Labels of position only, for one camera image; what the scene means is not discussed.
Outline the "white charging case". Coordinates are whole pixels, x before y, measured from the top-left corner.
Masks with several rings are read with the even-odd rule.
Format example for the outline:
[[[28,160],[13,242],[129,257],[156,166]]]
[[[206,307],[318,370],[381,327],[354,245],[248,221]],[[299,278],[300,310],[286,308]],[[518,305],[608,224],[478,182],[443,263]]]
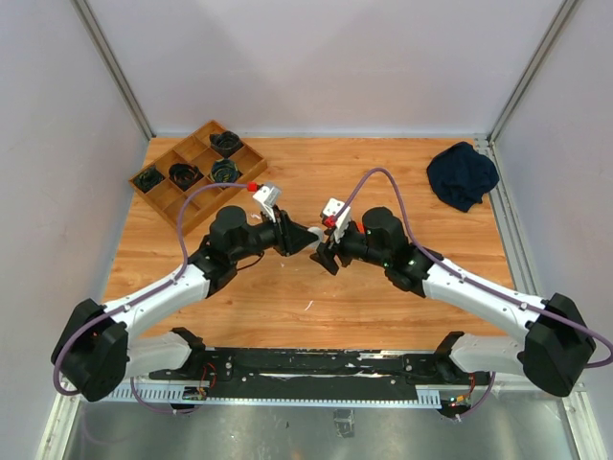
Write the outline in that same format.
[[[317,246],[323,241],[325,232],[323,229],[318,227],[309,227],[308,232],[315,236],[315,240],[308,247],[311,249],[316,249]]]

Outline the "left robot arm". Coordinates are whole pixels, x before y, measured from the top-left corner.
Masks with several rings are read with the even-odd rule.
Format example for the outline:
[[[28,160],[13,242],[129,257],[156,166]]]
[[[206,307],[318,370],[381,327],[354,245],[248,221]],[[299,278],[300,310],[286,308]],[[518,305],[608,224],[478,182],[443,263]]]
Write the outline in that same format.
[[[293,221],[279,208],[255,225],[242,208],[222,208],[198,249],[169,275],[106,305],[87,298],[74,307],[51,355],[54,388],[63,396],[97,402],[141,373],[173,368],[184,379],[198,377],[205,356],[180,334],[151,342],[139,336],[171,313],[224,289],[237,276],[239,261],[268,249],[289,257],[322,238],[320,229]],[[148,345],[165,352],[145,358]]]

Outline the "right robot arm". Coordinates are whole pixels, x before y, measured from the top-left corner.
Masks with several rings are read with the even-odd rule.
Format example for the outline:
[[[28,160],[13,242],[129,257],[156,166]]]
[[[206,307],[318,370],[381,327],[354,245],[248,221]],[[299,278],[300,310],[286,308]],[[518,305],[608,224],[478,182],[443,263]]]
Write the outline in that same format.
[[[376,265],[396,288],[468,311],[504,331],[449,334],[447,351],[433,361],[440,380],[454,383],[466,373],[493,372],[523,376],[553,396],[571,393],[596,350],[572,299],[502,287],[434,251],[423,253],[386,207],[368,210],[356,223],[350,207],[332,198],[321,217],[329,238],[311,258],[331,274],[353,261]]]

